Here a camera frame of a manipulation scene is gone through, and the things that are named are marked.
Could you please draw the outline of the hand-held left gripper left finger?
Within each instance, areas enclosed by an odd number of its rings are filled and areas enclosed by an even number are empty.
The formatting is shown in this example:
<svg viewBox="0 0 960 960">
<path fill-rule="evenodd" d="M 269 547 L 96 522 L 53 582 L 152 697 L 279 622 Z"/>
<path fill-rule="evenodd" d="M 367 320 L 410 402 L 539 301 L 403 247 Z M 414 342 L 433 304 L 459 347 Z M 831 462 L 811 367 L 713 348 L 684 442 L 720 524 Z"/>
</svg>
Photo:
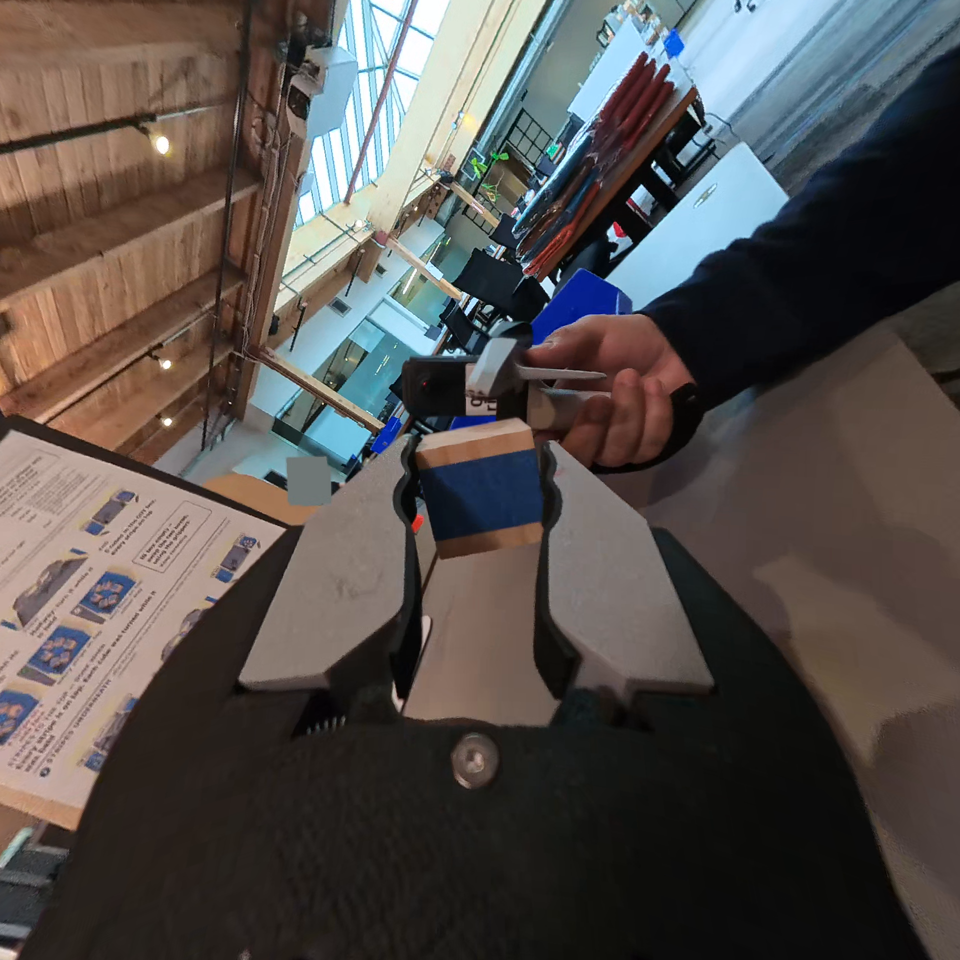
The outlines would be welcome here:
<svg viewBox="0 0 960 960">
<path fill-rule="evenodd" d="M 416 445 L 396 440 L 303 526 L 239 675 L 244 692 L 402 712 L 425 644 Z"/>
</svg>

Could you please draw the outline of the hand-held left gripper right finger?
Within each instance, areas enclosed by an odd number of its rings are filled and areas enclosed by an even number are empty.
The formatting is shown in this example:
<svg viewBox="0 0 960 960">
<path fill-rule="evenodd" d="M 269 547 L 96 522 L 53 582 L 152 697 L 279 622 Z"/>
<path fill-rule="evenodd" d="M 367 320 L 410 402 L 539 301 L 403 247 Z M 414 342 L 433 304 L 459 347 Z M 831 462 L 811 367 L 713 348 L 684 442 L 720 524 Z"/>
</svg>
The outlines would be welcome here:
<svg viewBox="0 0 960 960">
<path fill-rule="evenodd" d="M 708 695 L 714 676 L 644 517 L 557 442 L 540 450 L 534 664 L 561 701 L 588 690 Z"/>
</svg>

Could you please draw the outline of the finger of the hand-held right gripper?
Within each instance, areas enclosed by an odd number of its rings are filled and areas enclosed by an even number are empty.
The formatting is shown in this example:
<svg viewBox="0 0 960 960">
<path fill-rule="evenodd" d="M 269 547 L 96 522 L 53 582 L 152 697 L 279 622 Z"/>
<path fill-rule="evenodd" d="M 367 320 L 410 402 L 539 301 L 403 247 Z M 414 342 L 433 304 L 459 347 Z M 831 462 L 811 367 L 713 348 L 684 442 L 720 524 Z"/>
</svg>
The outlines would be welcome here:
<svg viewBox="0 0 960 960">
<path fill-rule="evenodd" d="M 464 381 L 467 397 L 500 397 L 520 384 L 520 343 L 516 339 L 490 339 Z"/>
</svg>

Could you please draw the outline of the blue-striped wooden cube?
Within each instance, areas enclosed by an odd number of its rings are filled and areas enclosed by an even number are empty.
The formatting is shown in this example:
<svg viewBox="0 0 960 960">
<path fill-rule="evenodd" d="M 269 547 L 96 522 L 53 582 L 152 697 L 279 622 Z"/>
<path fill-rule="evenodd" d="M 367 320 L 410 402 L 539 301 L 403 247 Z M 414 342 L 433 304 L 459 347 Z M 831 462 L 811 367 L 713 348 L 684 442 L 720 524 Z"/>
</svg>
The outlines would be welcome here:
<svg viewBox="0 0 960 960">
<path fill-rule="evenodd" d="M 538 451 L 523 420 L 430 434 L 418 443 L 414 457 L 439 558 L 542 541 Z"/>
</svg>

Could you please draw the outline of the person's right forearm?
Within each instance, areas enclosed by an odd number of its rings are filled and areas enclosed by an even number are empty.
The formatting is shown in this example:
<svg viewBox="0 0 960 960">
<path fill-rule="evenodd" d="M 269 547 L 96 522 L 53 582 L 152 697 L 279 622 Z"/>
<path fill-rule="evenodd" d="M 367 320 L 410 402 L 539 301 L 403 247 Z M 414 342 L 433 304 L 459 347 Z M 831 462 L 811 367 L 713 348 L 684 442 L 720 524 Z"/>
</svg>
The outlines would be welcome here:
<svg viewBox="0 0 960 960">
<path fill-rule="evenodd" d="M 927 66 L 776 217 L 641 309 L 712 406 L 959 278 L 959 52 Z"/>
</svg>

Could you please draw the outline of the person's right hand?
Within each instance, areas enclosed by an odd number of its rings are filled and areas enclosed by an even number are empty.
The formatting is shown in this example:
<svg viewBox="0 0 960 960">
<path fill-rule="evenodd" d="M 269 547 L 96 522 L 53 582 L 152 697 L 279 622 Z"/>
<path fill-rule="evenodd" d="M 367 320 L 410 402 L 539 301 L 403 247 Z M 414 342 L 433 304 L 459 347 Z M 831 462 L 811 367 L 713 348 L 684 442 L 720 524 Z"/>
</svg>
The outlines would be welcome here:
<svg viewBox="0 0 960 960">
<path fill-rule="evenodd" d="M 602 373 L 569 429 L 539 431 L 587 468 L 618 470 L 656 460 L 674 426 L 670 396 L 694 382 L 679 354 L 645 315 L 588 316 L 532 347 L 531 367 Z"/>
</svg>

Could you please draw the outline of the stack of folded cloths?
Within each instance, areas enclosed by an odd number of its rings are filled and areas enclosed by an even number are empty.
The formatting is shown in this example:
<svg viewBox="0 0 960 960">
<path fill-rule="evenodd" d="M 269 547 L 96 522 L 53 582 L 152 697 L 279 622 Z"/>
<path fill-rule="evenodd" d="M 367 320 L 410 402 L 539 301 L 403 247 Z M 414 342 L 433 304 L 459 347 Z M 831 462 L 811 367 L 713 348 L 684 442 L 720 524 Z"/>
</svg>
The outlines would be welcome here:
<svg viewBox="0 0 960 960">
<path fill-rule="evenodd" d="M 572 238 L 604 182 L 639 144 L 675 89 L 669 76 L 668 64 L 640 53 L 566 146 L 512 229 L 525 275 L 540 271 Z"/>
</svg>

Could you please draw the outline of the white table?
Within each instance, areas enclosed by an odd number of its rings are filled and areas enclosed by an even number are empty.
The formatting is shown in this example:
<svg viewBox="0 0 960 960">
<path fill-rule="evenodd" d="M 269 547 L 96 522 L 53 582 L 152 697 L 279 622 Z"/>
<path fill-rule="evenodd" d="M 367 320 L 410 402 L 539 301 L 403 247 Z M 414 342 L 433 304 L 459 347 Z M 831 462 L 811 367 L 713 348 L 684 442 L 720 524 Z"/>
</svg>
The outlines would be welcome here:
<svg viewBox="0 0 960 960">
<path fill-rule="evenodd" d="M 788 202 L 746 143 L 730 148 L 607 277 L 634 311 L 684 283 L 708 256 L 749 237 Z"/>
</svg>

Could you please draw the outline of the white ceiling unit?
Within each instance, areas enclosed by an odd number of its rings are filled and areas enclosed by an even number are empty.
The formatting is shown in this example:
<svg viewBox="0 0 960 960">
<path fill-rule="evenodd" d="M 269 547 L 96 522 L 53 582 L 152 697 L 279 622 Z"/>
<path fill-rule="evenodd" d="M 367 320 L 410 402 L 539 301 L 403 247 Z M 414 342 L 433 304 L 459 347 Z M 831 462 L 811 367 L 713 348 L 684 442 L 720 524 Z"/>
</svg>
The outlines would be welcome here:
<svg viewBox="0 0 960 960">
<path fill-rule="evenodd" d="M 338 129 L 358 74 L 356 57 L 340 46 L 308 47 L 290 80 L 286 113 L 292 134 L 309 145 Z"/>
</svg>

